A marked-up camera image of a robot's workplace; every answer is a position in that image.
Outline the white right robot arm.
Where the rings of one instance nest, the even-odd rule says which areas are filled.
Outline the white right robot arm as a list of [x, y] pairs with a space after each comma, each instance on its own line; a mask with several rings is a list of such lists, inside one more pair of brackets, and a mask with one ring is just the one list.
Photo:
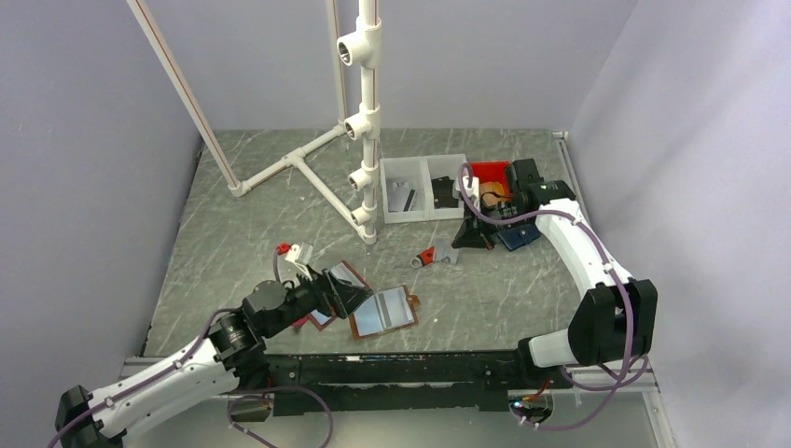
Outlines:
[[658, 292], [615, 260], [585, 219], [580, 202], [563, 180], [546, 180], [532, 159], [504, 169], [507, 196], [487, 205], [470, 163], [455, 182], [465, 203], [455, 248], [490, 248], [496, 233], [523, 228], [546, 238], [571, 274], [580, 297], [566, 329], [519, 342], [514, 374], [526, 387], [546, 380], [550, 368], [592, 366], [647, 355], [653, 342]]

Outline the brown leather card holder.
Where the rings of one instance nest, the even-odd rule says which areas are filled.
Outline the brown leather card holder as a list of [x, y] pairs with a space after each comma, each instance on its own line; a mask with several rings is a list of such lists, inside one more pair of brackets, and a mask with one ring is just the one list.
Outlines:
[[353, 338], [362, 340], [417, 325], [420, 304], [406, 286], [375, 292], [349, 317]]

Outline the grey striped credit card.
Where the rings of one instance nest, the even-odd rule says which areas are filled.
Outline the grey striped credit card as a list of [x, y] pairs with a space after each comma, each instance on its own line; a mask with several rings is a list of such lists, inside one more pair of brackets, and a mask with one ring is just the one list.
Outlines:
[[407, 213], [413, 209], [417, 197], [416, 189], [409, 189], [403, 195], [403, 203], [401, 205], [401, 212]]

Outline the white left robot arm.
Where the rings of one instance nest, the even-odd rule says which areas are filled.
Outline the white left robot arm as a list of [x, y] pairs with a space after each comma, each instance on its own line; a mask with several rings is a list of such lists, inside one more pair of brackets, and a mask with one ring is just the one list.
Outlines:
[[120, 447], [133, 427], [153, 427], [210, 397], [269, 381], [266, 341], [313, 311], [346, 318], [372, 296], [366, 284], [310, 269], [266, 280], [240, 306], [215, 311], [185, 347], [125, 380], [61, 395], [49, 446]]

